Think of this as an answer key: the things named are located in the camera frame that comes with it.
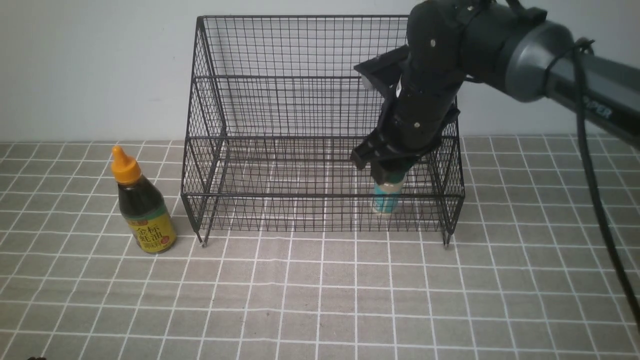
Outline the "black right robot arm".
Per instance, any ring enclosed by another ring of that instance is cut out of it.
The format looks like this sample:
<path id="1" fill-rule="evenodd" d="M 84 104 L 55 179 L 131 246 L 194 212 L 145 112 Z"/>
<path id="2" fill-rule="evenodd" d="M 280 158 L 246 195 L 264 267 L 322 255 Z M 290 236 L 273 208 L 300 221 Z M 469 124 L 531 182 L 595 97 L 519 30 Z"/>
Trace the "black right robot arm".
<path id="1" fill-rule="evenodd" d="M 549 98 L 633 148 L 639 147 L 639 69 L 583 48 L 539 7 L 518 0 L 425 0 L 407 18 L 406 44 L 354 70 L 384 98 L 374 130 L 350 160 L 359 170 L 400 169 L 441 141 L 463 82 L 512 99 Z"/>

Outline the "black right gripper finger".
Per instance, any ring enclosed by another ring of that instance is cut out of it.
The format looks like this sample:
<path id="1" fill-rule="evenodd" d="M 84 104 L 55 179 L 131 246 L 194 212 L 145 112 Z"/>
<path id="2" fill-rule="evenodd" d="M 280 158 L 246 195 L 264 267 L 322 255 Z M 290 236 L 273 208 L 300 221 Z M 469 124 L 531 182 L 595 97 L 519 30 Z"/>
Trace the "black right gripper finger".
<path id="1" fill-rule="evenodd" d="M 366 165 L 380 161 L 387 150 L 387 142 L 380 131 L 372 131 L 364 140 L 355 146 L 350 153 L 350 161 L 356 169 L 364 170 Z"/>

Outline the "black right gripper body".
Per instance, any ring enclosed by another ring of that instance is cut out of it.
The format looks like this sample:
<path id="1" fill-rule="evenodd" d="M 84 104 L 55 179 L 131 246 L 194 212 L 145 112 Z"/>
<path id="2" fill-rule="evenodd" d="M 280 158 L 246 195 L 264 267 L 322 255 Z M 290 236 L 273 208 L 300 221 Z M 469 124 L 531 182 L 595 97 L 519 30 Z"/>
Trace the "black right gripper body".
<path id="1" fill-rule="evenodd" d="M 421 157 L 441 144 L 442 132 L 457 121 L 459 70 L 419 70 L 403 66 L 394 97 L 376 131 L 380 161 Z"/>

